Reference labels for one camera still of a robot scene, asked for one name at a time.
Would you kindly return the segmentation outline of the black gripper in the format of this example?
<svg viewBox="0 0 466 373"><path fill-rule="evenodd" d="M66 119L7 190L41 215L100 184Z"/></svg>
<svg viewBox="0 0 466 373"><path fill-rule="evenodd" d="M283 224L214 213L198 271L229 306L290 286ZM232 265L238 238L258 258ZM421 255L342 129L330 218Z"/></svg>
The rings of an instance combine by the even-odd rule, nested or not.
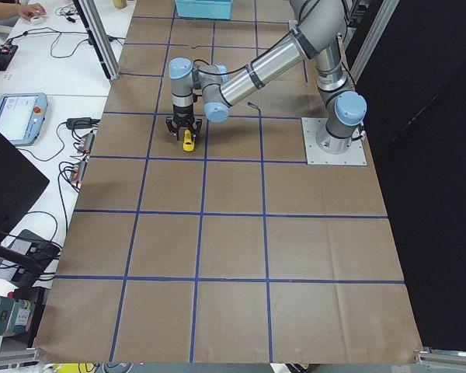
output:
<svg viewBox="0 0 466 373"><path fill-rule="evenodd" d="M176 140L179 140L178 127L190 127L193 139L200 134L202 120L194 116L194 96L173 96L173 117L166 117L165 124L168 131L173 134Z"/></svg>

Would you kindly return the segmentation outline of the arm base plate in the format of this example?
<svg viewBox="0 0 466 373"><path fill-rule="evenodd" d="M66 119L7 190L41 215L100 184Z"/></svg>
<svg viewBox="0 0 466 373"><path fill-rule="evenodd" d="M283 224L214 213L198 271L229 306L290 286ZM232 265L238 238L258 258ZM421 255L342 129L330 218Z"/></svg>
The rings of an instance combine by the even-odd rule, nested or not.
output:
<svg viewBox="0 0 466 373"><path fill-rule="evenodd" d="M302 117L307 164L310 166L366 166L361 139L356 129L349 138L334 138L326 129L326 118Z"/></svg>

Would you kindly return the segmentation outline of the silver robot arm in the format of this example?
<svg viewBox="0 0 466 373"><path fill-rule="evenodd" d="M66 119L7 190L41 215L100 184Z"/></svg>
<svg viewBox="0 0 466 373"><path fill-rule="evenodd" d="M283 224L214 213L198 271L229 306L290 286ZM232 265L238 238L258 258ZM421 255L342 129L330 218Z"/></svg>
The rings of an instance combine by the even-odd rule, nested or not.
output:
<svg viewBox="0 0 466 373"><path fill-rule="evenodd" d="M343 69L337 39L346 28L343 4L333 0L292 1L290 6L296 25L237 71L228 71L220 64L200 67L187 58L170 61L173 115L165 120L169 132L178 136L185 128L193 136L200 133L201 122L193 109L196 91L201 92L206 118L221 123L235 104L308 59L315 61L318 91L328 111L324 127L316 134L317 145L333 155L348 150L367 112L367 102L351 89L350 75Z"/></svg>

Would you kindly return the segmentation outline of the person's hand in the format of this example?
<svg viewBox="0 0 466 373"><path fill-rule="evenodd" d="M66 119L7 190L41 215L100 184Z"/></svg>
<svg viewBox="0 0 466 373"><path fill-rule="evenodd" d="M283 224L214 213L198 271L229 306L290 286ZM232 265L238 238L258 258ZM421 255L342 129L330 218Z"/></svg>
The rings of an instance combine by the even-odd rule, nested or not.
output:
<svg viewBox="0 0 466 373"><path fill-rule="evenodd" d="M30 21L35 17L43 17L47 14L40 3L18 4L17 12L20 18Z"/></svg>

